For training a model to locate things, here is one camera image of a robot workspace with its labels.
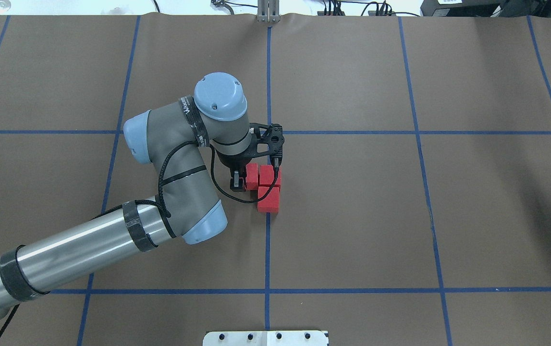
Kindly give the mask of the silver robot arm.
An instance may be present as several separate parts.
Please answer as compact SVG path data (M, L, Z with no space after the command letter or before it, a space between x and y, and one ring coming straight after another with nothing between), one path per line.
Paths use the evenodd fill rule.
M97 217L0 256L0 320L85 274L181 238L188 245L219 235L228 221L225 192L200 148L230 170L231 190L246 190L246 166L267 156L278 175L280 124L252 123L242 83L223 72L204 76L189 96L128 119L123 135L133 158L158 173L157 194L124 202Z

